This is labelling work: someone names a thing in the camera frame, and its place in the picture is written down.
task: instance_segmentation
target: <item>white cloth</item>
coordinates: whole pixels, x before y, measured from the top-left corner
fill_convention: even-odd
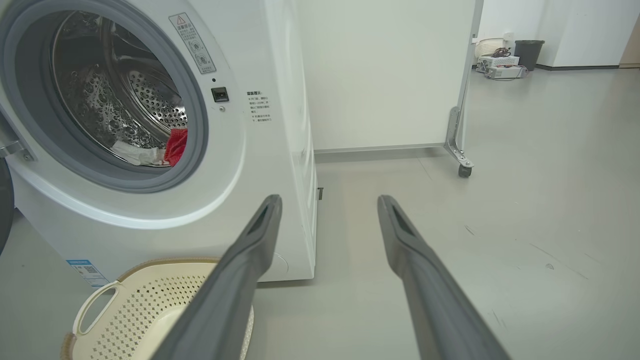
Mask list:
[[[157,147],[144,149],[118,140],[111,147],[111,151],[133,165],[169,165],[169,162],[164,160],[164,149]]]

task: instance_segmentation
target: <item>caster wheel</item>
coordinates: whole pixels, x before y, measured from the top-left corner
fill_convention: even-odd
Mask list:
[[[464,167],[462,165],[460,165],[460,167],[458,168],[458,176],[460,177],[469,177],[471,176],[471,169],[470,167]]]

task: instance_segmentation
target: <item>gray floor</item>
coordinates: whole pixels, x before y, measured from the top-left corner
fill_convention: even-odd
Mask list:
[[[441,149],[318,164],[316,278],[257,290],[249,360],[418,358],[381,193],[513,359],[638,358],[640,72],[473,74],[469,113],[469,179]],[[91,289],[23,218],[0,274],[0,358],[57,358]]]

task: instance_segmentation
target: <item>stainless steel drum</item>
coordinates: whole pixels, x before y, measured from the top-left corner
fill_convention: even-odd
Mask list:
[[[117,140],[164,149],[188,120],[171,77],[153,53],[115,22],[71,13],[52,42],[58,96],[76,126],[111,150]]]

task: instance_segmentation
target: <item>label sticker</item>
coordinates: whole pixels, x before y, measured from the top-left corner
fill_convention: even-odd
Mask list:
[[[251,108],[251,120],[253,122],[271,121],[271,105],[269,97],[261,91],[247,91],[249,107]]]
[[[109,281],[88,260],[67,260],[73,268],[94,288],[101,288]]]
[[[216,71],[216,66],[211,61],[211,56],[207,48],[204,46],[198,31],[195,26],[189,20],[187,13],[179,13],[178,15],[169,16],[169,20],[173,24],[173,27],[178,31],[184,45],[187,45],[189,52],[193,56],[193,59],[198,65],[201,74],[208,74]]]

